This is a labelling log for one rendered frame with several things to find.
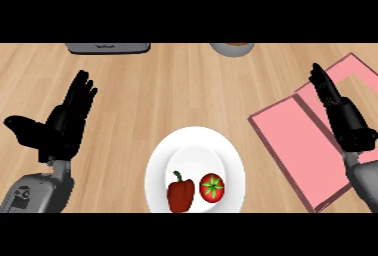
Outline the white oval plate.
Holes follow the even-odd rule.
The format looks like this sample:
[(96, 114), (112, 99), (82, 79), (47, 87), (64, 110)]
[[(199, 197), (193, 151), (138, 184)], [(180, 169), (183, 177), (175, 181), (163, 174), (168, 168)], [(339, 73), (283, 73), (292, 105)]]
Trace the white oval plate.
[[(181, 179), (194, 183), (194, 195), (189, 213), (239, 212), (245, 199), (245, 171), (236, 148), (212, 129), (189, 126), (177, 129), (159, 142), (152, 152), (144, 174), (144, 195), (149, 210), (169, 213), (166, 190)], [(224, 194), (218, 202), (208, 203), (199, 193), (202, 177), (214, 173), (224, 182)]]

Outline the red bell pepper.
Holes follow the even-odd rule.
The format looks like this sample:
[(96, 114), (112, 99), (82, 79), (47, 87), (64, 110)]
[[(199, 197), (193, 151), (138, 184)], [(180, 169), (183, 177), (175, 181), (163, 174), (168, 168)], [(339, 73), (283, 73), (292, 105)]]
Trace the red bell pepper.
[(181, 174), (177, 170), (172, 171), (177, 181), (168, 185), (166, 189), (166, 200), (169, 211), (172, 213), (183, 213), (189, 210), (193, 194), (194, 194), (194, 184), (190, 179), (184, 180)]

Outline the red tomato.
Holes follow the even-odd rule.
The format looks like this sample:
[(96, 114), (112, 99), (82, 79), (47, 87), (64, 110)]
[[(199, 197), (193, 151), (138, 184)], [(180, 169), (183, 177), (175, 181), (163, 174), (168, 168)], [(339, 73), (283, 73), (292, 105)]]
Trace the red tomato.
[(221, 177), (208, 173), (199, 182), (199, 194), (208, 203), (217, 203), (224, 195), (224, 182)]

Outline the grey round bowl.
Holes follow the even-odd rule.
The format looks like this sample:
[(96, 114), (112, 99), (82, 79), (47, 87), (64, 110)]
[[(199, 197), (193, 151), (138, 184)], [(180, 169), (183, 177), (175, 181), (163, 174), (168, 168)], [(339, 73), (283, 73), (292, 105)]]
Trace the grey round bowl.
[(242, 57), (251, 52), (253, 44), (246, 43), (234, 45), (228, 43), (211, 43), (211, 47), (214, 51), (225, 57)]

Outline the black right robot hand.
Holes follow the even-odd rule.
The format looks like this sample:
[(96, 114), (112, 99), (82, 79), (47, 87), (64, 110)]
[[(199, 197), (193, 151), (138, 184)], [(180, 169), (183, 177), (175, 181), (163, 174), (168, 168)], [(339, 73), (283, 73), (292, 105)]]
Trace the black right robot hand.
[(339, 94), (333, 81), (317, 63), (313, 64), (308, 81), (323, 104), (332, 134), (342, 151), (372, 151), (378, 131), (367, 126), (352, 101)]

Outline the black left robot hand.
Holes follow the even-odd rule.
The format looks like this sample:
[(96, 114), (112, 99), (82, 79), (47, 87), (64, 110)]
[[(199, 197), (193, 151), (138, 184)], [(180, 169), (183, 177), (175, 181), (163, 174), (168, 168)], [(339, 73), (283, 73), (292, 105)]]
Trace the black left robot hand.
[(88, 73), (79, 70), (63, 102), (53, 108), (44, 123), (19, 115), (4, 119), (2, 123), (14, 133), (19, 144), (38, 150), (39, 163), (69, 161), (76, 155), (96, 93)]

